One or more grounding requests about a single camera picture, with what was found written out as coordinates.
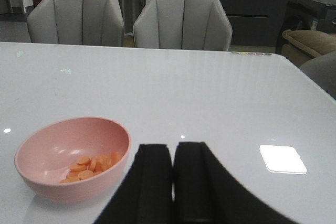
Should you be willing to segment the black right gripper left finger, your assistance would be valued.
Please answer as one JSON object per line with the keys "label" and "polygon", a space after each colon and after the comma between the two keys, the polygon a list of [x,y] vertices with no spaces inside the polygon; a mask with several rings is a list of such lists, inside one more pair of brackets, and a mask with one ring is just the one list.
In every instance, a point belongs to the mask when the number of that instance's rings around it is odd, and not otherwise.
{"label": "black right gripper left finger", "polygon": [[164,144],[141,144],[95,223],[172,223],[172,163]]}

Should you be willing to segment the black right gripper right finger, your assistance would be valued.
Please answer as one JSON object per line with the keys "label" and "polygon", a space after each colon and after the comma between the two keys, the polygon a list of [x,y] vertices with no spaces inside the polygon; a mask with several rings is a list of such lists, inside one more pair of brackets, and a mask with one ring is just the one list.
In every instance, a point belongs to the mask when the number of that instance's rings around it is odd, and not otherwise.
{"label": "black right gripper right finger", "polygon": [[177,223],[292,223],[242,186],[204,142],[180,142],[173,162]]}

